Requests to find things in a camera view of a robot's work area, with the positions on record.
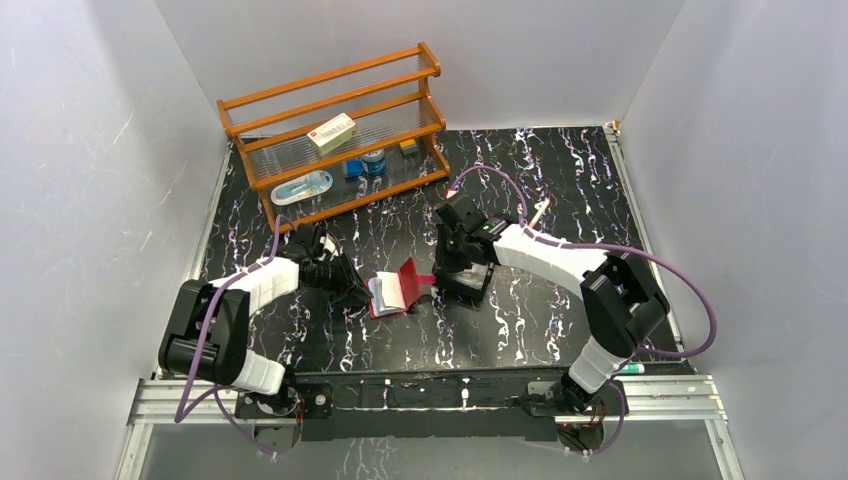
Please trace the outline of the black plastic card tray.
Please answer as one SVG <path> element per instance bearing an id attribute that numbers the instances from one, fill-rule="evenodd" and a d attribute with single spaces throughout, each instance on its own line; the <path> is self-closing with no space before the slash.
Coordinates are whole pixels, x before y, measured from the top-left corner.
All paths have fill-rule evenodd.
<path id="1" fill-rule="evenodd" d="M 464 285 L 463 294 L 458 297 L 443 296 L 449 302 L 478 307 L 487 296 L 494 270 L 495 265 L 491 263 L 472 263 L 470 268 L 459 271 L 460 282 Z"/>

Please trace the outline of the red card holder wallet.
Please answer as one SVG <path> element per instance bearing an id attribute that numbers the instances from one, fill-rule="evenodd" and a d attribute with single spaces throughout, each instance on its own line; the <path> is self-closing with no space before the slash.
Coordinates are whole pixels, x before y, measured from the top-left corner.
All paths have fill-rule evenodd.
<path id="1" fill-rule="evenodd" d="M 415 260 L 409 257 L 397 271 L 379 271 L 366 282 L 371 298 L 368 303 L 372 319 L 408 312 L 435 287 L 433 274 L 420 274 Z"/>

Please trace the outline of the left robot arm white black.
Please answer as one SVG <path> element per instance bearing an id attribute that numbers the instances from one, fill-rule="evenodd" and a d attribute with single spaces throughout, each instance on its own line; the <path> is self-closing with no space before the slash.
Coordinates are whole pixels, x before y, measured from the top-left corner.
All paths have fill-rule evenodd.
<path id="1" fill-rule="evenodd" d="M 184 282 L 160 344 L 159 366 L 260 394 L 271 414 L 290 414 L 299 391 L 284 380 L 283 364 L 249 349 L 249 325 L 264 307 L 302 288 L 322 291 L 336 308 L 361 307 L 372 297 L 339 240 L 324 227 L 301 225 L 274 256 L 246 272 Z"/>

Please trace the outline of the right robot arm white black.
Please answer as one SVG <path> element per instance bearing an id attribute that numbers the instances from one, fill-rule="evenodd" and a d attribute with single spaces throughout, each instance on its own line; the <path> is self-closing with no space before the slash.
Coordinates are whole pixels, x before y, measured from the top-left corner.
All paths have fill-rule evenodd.
<path id="1" fill-rule="evenodd" d="M 581 247 L 502 216 L 488 216 L 463 194 L 436 210 L 432 273 L 438 289 L 481 301 L 495 267 L 529 272 L 575 294 L 590 336 L 558 385 L 528 390 L 530 409 L 590 413 L 603 390 L 662 323 L 669 302 L 642 251 L 613 245 Z"/>

